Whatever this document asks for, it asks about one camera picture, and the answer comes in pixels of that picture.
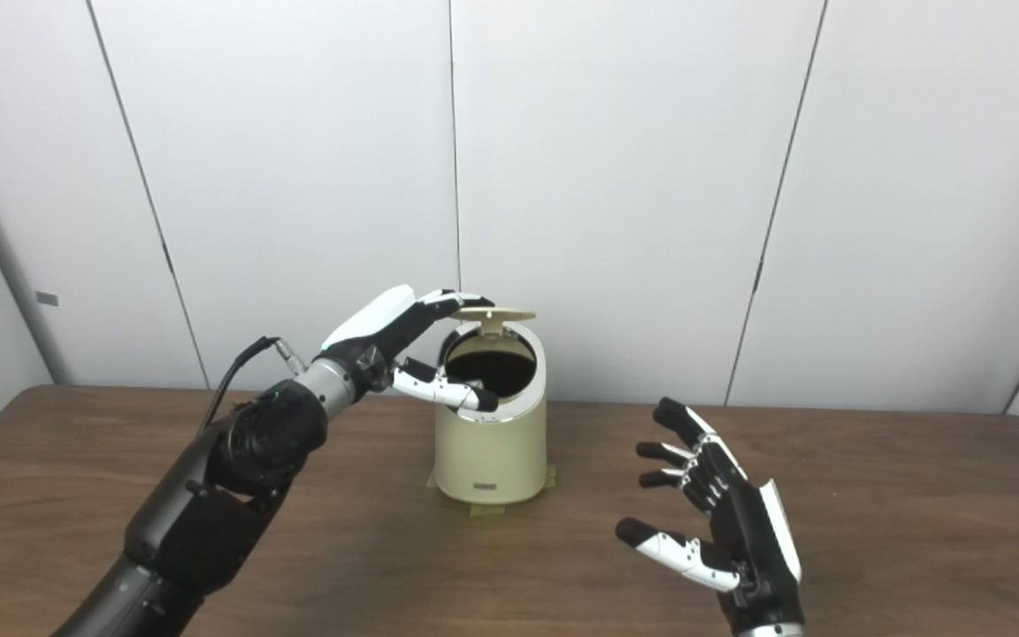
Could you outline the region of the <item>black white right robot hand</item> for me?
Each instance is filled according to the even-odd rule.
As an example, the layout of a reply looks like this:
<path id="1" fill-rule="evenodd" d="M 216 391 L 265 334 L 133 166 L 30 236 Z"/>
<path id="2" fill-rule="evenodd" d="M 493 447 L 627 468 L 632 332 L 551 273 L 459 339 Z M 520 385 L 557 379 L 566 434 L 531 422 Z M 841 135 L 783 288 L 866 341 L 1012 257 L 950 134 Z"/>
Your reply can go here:
<path id="1" fill-rule="evenodd" d="M 619 520 L 623 544 L 713 590 L 733 636 L 803 636 L 803 567 L 775 480 L 756 485 L 719 434 L 687 404 L 664 396 L 652 417 L 682 445 L 640 441 L 636 455 L 667 466 L 639 476 L 640 487 L 672 487 L 708 518 L 710 539 Z"/>

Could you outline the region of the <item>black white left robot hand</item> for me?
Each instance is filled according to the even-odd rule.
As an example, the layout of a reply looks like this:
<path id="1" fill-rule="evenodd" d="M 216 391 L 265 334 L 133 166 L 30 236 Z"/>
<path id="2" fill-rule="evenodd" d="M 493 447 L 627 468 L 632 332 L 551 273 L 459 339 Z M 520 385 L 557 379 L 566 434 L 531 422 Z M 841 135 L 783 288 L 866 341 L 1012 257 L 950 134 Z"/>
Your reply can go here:
<path id="1" fill-rule="evenodd" d="M 494 392 L 451 380 L 438 368 L 400 355 L 441 319 L 464 308 L 493 306 L 484 295 L 440 289 L 418 297 L 412 286 L 396 286 L 377 295 L 329 334 L 314 362 L 327 360 L 342 368 L 337 375 L 351 383 L 353 403 L 369 391 L 395 388 L 424 402 L 489 414 L 499 406 Z"/>

